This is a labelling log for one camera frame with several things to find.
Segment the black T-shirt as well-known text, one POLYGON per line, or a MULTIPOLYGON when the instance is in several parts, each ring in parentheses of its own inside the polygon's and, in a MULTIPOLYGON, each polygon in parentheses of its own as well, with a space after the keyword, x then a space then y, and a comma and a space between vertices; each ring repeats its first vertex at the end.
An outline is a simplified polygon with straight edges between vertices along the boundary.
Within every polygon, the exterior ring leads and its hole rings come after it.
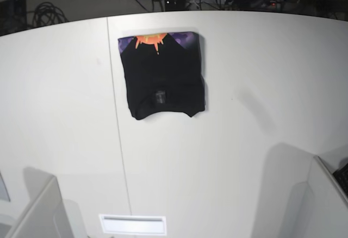
POLYGON ((199 35, 169 32, 118 39, 128 108, 143 120, 159 112, 193 117, 206 109, 199 35))

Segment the power strip with red light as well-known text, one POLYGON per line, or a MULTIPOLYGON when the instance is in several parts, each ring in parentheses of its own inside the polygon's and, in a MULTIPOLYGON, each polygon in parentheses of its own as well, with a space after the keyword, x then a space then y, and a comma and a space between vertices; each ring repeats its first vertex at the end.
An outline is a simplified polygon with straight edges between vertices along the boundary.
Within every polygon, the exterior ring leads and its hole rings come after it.
POLYGON ((254 10, 275 7, 277 0, 225 0, 224 7, 229 10, 254 10))

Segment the white table slot plate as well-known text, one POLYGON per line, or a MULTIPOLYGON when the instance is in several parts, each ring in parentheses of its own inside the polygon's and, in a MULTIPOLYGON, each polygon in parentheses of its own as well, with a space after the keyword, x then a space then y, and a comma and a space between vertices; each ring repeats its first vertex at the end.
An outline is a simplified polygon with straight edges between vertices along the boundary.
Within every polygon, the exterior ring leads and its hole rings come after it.
POLYGON ((166 236, 165 216, 99 215, 101 227, 106 234, 166 236))

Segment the white partition panel left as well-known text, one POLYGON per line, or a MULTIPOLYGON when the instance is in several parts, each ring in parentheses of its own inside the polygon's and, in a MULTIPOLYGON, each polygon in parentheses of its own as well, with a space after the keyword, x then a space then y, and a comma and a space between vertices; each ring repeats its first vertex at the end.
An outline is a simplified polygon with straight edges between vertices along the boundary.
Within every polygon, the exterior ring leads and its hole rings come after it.
POLYGON ((14 216, 1 205, 1 237, 88 237, 77 203, 63 199, 55 175, 23 169, 29 201, 14 216))

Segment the white partition panel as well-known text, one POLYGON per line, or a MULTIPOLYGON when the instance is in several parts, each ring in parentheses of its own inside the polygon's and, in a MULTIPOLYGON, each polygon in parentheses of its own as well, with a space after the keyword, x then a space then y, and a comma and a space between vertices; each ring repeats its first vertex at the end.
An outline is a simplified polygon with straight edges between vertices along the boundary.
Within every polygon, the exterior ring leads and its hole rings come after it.
POLYGON ((318 156, 292 188, 278 236, 347 237, 347 197, 318 156))
POLYGON ((55 175, 23 169, 29 201, 14 216, 1 205, 1 237, 88 237, 77 203, 63 199, 55 175))

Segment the black keyboard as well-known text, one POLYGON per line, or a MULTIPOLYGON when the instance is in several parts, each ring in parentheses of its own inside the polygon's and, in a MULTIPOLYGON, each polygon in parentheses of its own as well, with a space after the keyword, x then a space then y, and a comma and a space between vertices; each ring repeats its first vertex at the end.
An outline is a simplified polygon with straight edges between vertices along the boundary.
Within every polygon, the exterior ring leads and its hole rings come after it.
POLYGON ((333 176, 347 197, 348 196, 348 164, 346 164, 341 169, 336 170, 333 173, 333 176))

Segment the white partition panel right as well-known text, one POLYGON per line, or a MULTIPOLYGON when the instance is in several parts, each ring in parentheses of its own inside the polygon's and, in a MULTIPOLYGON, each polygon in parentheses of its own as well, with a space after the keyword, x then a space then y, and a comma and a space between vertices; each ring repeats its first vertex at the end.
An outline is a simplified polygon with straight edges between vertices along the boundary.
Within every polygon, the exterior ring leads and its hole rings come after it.
POLYGON ((278 236, 347 237, 347 197, 318 156, 292 188, 278 236))

